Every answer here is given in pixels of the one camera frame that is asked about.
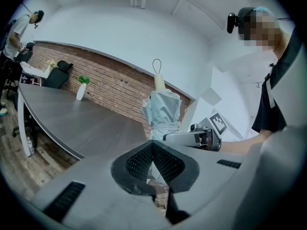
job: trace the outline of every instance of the white t-shirt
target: white t-shirt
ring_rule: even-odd
[[[18,49],[15,48],[11,42],[10,42],[10,36],[13,32],[17,33],[18,41],[20,41],[20,38],[23,36],[25,29],[27,28],[28,24],[30,22],[30,16],[25,14],[22,17],[20,17],[14,25],[12,25],[10,29],[10,33],[8,35],[8,38],[6,40],[6,45],[4,47],[3,53],[7,58],[10,58],[11,60],[14,60],[14,57],[16,53],[18,52]]]

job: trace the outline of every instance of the black shirt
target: black shirt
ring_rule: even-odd
[[[295,28],[283,56],[273,67],[270,77],[266,77],[266,80],[262,84],[261,100],[255,122],[252,126],[253,130],[260,132],[261,129],[266,129],[271,132],[276,132],[286,126],[286,122],[277,104],[275,103],[275,107],[273,108],[270,107],[266,81],[270,81],[271,88],[273,89],[292,65],[301,46],[302,41],[299,39],[297,29]]]

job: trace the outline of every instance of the green plant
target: green plant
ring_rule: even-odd
[[[79,76],[78,80],[79,80],[80,83],[85,83],[85,84],[89,84],[91,82],[90,78],[86,75]]]

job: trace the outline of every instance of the table leg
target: table leg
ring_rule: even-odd
[[[25,129],[24,129],[24,98],[21,95],[21,93],[18,94],[18,126],[19,126],[19,132],[20,132],[20,138],[21,142],[24,147],[24,152],[27,157],[31,156],[31,152],[28,147],[27,143],[27,137],[25,135]]]

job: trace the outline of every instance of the black office chair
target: black office chair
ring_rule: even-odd
[[[3,89],[8,90],[6,92],[6,98],[9,98],[9,92],[12,90],[17,93],[18,86],[15,85],[15,81],[19,81],[20,76],[22,74],[22,67],[20,66],[20,62],[28,62],[33,55],[33,46],[34,43],[27,43],[26,49],[28,51],[25,54],[19,53],[18,56],[15,58],[15,61],[9,61],[9,73],[7,76],[7,86]]]
[[[57,64],[57,68],[54,68],[48,78],[44,81],[42,86],[59,89],[63,86],[63,84],[68,80],[70,74],[68,70],[73,66],[73,64],[69,64],[64,60],[60,60]],[[14,96],[14,107],[16,111],[18,111],[18,94]],[[24,126],[31,127],[31,134],[33,136],[33,147],[37,147],[37,133],[35,131],[35,127],[37,127],[36,121],[31,117],[30,112],[24,106]],[[15,127],[12,132],[12,136],[16,137],[16,131],[19,130],[19,127]]]

